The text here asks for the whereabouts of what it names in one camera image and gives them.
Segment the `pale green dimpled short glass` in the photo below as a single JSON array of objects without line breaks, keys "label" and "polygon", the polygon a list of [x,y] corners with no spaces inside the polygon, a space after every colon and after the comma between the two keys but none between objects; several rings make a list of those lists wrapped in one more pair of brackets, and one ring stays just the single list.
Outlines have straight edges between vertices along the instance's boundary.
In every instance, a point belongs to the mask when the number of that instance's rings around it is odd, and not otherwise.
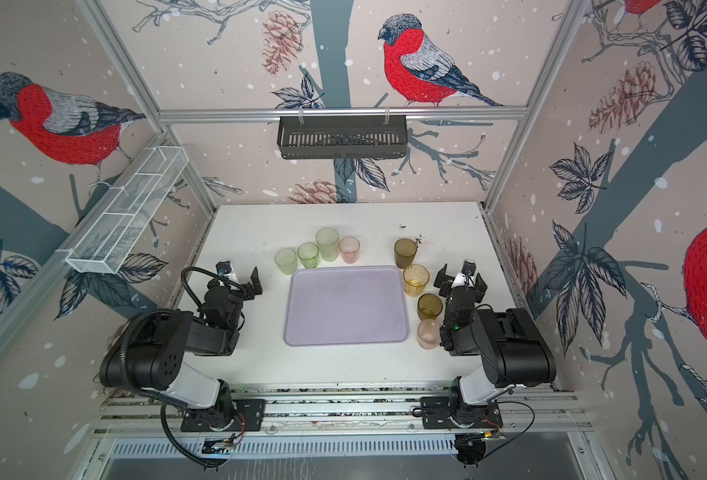
[{"label": "pale green dimpled short glass", "polygon": [[275,264],[279,270],[287,275],[293,275],[298,269],[298,256],[293,248],[283,248],[275,255]]}]

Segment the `bright green faceted glass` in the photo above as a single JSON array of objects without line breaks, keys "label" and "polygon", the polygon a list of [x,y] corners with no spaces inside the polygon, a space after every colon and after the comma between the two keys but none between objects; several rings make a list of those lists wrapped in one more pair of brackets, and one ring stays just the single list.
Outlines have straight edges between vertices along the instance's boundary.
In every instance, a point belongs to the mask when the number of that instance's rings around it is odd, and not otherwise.
[{"label": "bright green faceted glass", "polygon": [[315,269],[320,264],[321,252],[315,242],[303,243],[297,250],[297,256],[305,269]]}]

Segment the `pink glass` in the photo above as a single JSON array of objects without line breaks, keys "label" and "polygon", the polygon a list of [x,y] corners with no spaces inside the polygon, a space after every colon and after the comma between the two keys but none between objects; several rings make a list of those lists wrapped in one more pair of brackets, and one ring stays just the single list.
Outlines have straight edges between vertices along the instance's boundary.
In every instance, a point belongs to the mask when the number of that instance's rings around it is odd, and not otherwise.
[{"label": "pink glass", "polygon": [[347,264],[354,264],[361,255],[361,242],[353,236],[344,237],[339,242],[339,250]]}]

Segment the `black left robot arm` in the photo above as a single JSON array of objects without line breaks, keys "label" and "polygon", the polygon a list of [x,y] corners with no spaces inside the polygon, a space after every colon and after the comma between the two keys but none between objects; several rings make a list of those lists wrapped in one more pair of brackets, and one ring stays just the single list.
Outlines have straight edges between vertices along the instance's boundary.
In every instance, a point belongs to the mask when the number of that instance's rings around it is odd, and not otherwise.
[{"label": "black left robot arm", "polygon": [[186,267],[181,282],[196,310],[157,309],[131,319],[101,364],[101,384],[177,408],[183,432],[259,431],[264,400],[235,400],[227,382],[185,362],[187,353],[235,353],[244,304],[263,293],[259,270],[240,283],[226,260],[214,272]]}]

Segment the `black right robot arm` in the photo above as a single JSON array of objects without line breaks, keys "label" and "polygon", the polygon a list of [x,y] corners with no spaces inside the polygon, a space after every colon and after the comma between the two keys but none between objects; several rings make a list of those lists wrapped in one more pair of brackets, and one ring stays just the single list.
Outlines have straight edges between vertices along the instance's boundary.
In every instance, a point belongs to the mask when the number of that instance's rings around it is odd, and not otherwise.
[{"label": "black right robot arm", "polygon": [[481,365],[453,380],[447,404],[425,426],[497,429],[499,398],[517,388],[554,382],[555,357],[527,310],[497,312],[483,303],[487,283],[475,263],[466,261],[456,276],[441,268],[433,286],[445,299],[441,347],[451,356],[479,357]]}]

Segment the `pink glass near right arm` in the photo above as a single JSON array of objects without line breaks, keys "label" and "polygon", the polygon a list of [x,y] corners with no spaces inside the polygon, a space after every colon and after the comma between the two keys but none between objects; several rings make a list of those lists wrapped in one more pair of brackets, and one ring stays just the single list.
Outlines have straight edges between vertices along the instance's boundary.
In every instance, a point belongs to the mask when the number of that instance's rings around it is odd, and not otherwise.
[{"label": "pink glass near right arm", "polygon": [[441,345],[441,324],[429,319],[421,320],[417,326],[417,343],[425,350],[433,350]]}]

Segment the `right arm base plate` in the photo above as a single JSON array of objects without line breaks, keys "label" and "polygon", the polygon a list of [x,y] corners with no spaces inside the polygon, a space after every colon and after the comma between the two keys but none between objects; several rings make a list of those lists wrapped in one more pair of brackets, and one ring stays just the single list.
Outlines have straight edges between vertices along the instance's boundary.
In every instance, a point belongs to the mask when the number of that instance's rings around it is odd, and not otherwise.
[{"label": "right arm base plate", "polygon": [[419,418],[427,430],[503,428],[497,406],[471,406],[449,395],[422,397],[411,415]]}]

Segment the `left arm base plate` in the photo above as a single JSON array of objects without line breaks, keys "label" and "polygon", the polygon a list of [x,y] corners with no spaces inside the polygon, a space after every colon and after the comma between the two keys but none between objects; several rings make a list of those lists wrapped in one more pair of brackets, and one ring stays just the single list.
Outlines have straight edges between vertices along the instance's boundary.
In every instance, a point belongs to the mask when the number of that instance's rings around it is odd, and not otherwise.
[{"label": "left arm base plate", "polygon": [[186,410],[181,430],[186,433],[258,432],[266,406],[263,399],[238,399],[208,409]]}]

